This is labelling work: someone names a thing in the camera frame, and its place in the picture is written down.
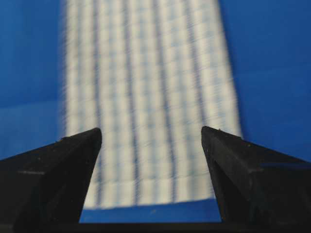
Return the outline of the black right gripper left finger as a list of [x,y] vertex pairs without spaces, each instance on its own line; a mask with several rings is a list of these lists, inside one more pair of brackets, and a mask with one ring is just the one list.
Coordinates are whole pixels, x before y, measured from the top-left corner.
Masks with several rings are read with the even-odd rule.
[[94,128],[1,160],[1,232],[78,223],[101,145]]

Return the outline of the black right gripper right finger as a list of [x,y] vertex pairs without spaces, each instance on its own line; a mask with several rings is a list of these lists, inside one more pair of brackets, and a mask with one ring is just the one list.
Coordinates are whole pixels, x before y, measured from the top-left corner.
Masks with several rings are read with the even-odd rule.
[[310,232],[309,162],[207,126],[201,143],[222,222]]

